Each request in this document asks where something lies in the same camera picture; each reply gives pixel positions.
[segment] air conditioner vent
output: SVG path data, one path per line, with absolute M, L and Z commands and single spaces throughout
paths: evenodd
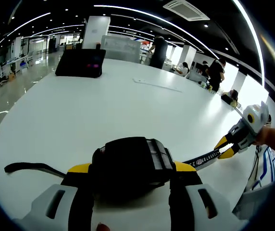
M 210 20 L 207 15 L 185 0 L 174 0 L 163 7 L 188 21 Z

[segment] human hand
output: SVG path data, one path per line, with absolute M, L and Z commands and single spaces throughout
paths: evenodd
M 269 127 L 263 126 L 256 137 L 256 141 L 253 143 L 254 145 L 264 145 L 266 143 L 268 137 Z

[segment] ceiling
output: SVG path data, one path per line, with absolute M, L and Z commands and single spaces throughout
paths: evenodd
M 84 34 L 84 19 L 88 20 L 88 17 L 91 15 L 106 14 L 107 16 L 111 17 L 110 25 L 112 26 L 128 27 L 154 35 L 163 35 L 165 39 L 170 38 L 169 41 L 171 42 L 184 42 L 178 36 L 175 36 L 167 31 L 170 30 L 185 38 L 190 43 L 194 44 L 201 50 L 201 52 L 204 52 L 206 55 L 213 57 L 213 55 L 195 39 L 182 32 L 181 30 L 156 18 L 123 9 L 102 8 L 93 6 L 94 4 L 114 5 L 133 8 L 157 15 L 189 32 L 210 49 L 220 51 L 227 55 L 235 57 L 248 64 L 258 72 L 261 71 L 259 57 L 252 34 L 242 14 L 239 12 L 237 7 L 233 4 L 231 0 L 221 0 L 219 1 L 219 3 L 218 1 L 213 0 L 189 0 L 189 3 L 193 4 L 210 18 L 209 21 L 191 22 L 163 8 L 163 5 L 169 3 L 170 1 L 171 0 L 150 0 L 124 2 L 123 0 L 75 0 L 70 4 L 60 4 L 60 1 L 58 0 L 1 1 L 0 41 L 8 33 L 12 32 L 23 23 L 45 13 L 51 14 L 30 22 L 29 24 L 10 34 L 8 37 L 6 37 L 2 44 L 0 44 L 0 46 L 2 45 L 3 48 L 6 47 L 11 43 L 11 40 L 13 40 L 17 36 L 31 36 L 32 34 L 61 26 L 83 25 L 67 27 L 66 31 L 69 30 L 71 32 L 81 32 L 81 34 Z M 246 6 L 250 5 L 249 1 L 247 3 L 246 1 L 244 2 Z M 251 11 L 255 13 L 256 9 L 259 8 L 259 5 L 256 2 L 252 4 L 251 8 L 249 8 L 249 13 Z M 136 18 L 136 20 L 122 16 L 114 16 L 112 14 L 129 16 Z M 123 32 L 124 29 L 113 27 L 110 28 L 110 30 Z M 148 39 L 153 38 L 152 36 L 146 34 L 141 34 L 141 36 Z M 275 66 L 273 64 L 273 59 L 264 44 L 261 43 L 261 46 L 265 61 L 266 78 L 269 79 L 275 86 Z M 227 59 L 227 61 L 231 64 L 237 64 L 235 61 L 230 59 Z M 261 79 L 255 74 L 251 73 L 251 71 L 247 68 L 240 65 L 240 70 L 245 74 L 250 74 L 259 82 L 261 82 Z M 266 89 L 270 92 L 271 97 L 275 98 L 273 90 L 268 85 L 266 85 Z

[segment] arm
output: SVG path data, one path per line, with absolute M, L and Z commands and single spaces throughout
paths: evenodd
M 224 74 L 222 72 L 220 72 L 220 77 L 222 81 L 225 79 Z
M 151 52 L 153 49 L 155 49 L 156 48 L 156 45 L 153 45 L 149 50 L 148 50 L 148 52 Z
M 275 150 L 275 128 L 264 126 L 256 137 L 256 145 L 266 144 Z

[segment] black tablet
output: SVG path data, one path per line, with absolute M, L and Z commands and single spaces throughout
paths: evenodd
M 105 50 L 65 50 L 56 68 L 57 76 L 97 78 L 102 74 Z

